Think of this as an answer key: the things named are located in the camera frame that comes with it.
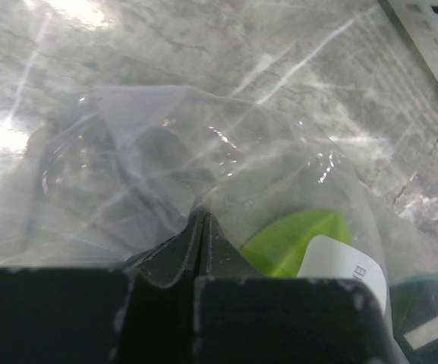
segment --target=green plastic object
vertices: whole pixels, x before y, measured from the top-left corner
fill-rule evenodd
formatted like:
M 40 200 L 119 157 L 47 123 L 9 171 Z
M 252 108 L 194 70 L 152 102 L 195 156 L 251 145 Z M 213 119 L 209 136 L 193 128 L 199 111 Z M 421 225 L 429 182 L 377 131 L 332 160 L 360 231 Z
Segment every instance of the green plastic object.
M 351 245 L 342 214 L 331 209 L 296 212 L 265 227 L 241 248 L 241 253 L 263 274 L 296 277 L 309 242 L 316 235 Z

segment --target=gray marble surface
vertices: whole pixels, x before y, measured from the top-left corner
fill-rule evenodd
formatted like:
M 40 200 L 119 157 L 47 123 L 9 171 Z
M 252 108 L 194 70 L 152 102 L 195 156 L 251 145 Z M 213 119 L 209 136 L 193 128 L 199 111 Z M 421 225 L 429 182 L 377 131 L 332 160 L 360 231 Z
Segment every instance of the gray marble surface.
M 69 93 L 187 84 L 311 119 L 438 241 L 438 85 L 390 11 L 377 0 L 0 0 L 0 180 Z

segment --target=plastic wrap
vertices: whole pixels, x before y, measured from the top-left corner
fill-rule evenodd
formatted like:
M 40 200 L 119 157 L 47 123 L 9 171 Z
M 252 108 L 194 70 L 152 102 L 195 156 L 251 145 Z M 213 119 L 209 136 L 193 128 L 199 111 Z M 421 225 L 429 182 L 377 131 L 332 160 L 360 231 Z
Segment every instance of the plastic wrap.
M 368 202 L 342 151 L 302 118 L 185 86 L 97 87 L 77 99 L 32 135 L 0 187 L 0 265 L 122 262 L 201 207 L 240 249 L 279 218 L 331 209 L 390 284 L 438 273 L 438 246 Z

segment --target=white label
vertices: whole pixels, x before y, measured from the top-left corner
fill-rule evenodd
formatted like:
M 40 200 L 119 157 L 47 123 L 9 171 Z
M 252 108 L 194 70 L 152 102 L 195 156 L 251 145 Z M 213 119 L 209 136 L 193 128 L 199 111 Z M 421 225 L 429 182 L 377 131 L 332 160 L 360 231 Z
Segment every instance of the white label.
M 362 281 L 386 311 L 387 283 L 375 260 L 351 246 L 324 235 L 308 244 L 299 278 L 350 278 Z

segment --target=clear plastic bag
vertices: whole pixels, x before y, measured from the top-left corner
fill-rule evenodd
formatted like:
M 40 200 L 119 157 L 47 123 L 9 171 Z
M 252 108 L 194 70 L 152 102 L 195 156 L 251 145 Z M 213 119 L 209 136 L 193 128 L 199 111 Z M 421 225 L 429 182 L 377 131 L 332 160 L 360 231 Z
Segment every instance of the clear plastic bag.
M 187 86 L 77 99 L 0 187 L 0 265 L 122 262 L 205 206 L 238 249 L 279 218 L 330 209 L 390 284 L 438 272 L 438 246 L 367 201 L 342 151 L 306 120 Z

